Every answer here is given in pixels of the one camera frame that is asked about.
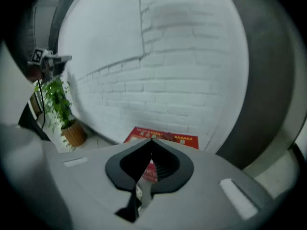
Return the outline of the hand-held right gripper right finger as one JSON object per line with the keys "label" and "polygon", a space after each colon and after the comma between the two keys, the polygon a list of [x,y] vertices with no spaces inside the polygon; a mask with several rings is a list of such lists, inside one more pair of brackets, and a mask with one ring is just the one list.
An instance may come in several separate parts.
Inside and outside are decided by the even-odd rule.
{"label": "hand-held right gripper right finger", "polygon": [[270,215],[272,197],[225,159],[160,140],[191,159],[190,179],[173,193],[155,194],[135,221],[146,230],[256,230]]}

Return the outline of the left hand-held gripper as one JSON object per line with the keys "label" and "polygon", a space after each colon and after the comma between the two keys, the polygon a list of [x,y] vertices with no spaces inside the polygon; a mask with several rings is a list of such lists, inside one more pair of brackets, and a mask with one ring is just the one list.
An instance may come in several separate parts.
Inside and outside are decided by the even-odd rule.
{"label": "left hand-held gripper", "polygon": [[53,76],[61,75],[65,70],[66,63],[72,60],[71,55],[57,56],[47,49],[35,48],[27,65],[39,66],[44,73],[43,80],[51,80]]}

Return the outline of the red fire extinguisher box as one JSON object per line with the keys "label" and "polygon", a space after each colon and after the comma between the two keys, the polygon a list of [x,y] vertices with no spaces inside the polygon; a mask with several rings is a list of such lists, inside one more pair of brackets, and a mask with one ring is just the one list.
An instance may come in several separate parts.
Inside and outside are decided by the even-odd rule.
{"label": "red fire extinguisher box", "polygon": [[[197,150],[199,149],[197,136],[174,134],[174,133],[162,132],[141,127],[135,127],[127,136],[127,138],[124,140],[124,143],[141,138],[164,139],[180,143],[185,146],[195,148]],[[157,162],[151,160],[147,168],[145,169],[142,178],[151,183],[156,183],[158,182],[159,179],[162,179],[162,176],[164,175],[166,175],[166,169],[163,169],[162,165],[158,165]]]}

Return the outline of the green leafy plant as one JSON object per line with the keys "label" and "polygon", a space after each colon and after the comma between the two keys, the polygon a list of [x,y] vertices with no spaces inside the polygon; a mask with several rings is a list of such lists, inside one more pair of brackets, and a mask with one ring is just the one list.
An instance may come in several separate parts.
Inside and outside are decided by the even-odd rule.
{"label": "green leafy plant", "polygon": [[69,148],[70,151],[75,150],[61,134],[61,127],[70,120],[74,120],[71,114],[71,102],[66,98],[66,94],[70,89],[70,83],[64,83],[60,77],[56,77],[49,81],[37,80],[35,83],[34,93],[40,96],[42,105],[42,125],[41,128],[48,128],[55,132],[60,131],[63,138],[62,143]]}

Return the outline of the person's left forearm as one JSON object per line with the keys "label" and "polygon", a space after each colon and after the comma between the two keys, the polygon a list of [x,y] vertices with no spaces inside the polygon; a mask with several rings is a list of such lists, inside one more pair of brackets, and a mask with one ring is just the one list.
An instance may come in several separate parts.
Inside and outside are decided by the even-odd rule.
{"label": "person's left forearm", "polygon": [[43,80],[45,78],[41,68],[36,65],[29,65],[25,77],[34,83],[35,81]]}

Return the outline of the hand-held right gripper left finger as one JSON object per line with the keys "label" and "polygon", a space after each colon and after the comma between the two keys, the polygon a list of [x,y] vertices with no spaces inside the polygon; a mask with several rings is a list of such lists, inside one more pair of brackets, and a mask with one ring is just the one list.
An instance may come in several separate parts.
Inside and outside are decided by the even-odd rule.
{"label": "hand-held right gripper left finger", "polygon": [[127,206],[131,193],[117,189],[105,172],[109,158],[142,140],[103,149],[58,153],[45,143],[45,220],[59,230],[150,230],[116,212]]}

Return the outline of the ribbed wooden plant pot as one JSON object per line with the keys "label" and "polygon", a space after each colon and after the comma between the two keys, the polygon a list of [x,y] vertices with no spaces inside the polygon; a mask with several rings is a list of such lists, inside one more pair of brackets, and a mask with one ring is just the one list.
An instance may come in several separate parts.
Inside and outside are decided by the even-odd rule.
{"label": "ribbed wooden plant pot", "polygon": [[61,134],[67,142],[73,147],[79,147],[87,140],[87,134],[84,131],[81,123],[74,119],[61,127]]}

